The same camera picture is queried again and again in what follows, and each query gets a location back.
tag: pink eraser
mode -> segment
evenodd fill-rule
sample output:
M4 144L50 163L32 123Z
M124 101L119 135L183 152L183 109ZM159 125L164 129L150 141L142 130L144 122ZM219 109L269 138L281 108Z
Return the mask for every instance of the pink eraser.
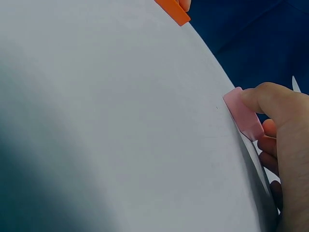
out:
M241 133L251 141L255 141L265 135L265 132L256 113L242 103L241 92L241 87L237 87L225 94L223 100Z

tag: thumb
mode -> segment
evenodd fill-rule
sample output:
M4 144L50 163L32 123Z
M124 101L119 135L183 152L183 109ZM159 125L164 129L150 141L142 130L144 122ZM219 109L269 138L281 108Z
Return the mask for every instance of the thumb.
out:
M309 109L308 95L268 82L244 90L241 98L253 111L266 114L273 119L277 128Z

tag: orange clip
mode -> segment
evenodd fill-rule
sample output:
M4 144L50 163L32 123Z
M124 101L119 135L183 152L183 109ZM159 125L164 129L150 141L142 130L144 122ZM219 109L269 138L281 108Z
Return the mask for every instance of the orange clip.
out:
M168 15L178 23L179 26L189 22L191 19L176 0L155 0Z

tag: dark blue background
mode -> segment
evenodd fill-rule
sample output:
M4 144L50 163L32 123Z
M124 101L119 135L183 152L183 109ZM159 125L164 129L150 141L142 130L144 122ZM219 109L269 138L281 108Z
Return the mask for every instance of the dark blue background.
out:
M235 86L294 75L309 94L309 0L192 0L189 15Z

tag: white curved surface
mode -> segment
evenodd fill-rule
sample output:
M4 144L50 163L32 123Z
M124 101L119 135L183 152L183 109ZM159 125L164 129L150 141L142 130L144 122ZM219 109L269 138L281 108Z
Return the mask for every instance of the white curved surface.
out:
M271 231L233 86L190 24L152 0L0 4L6 231Z

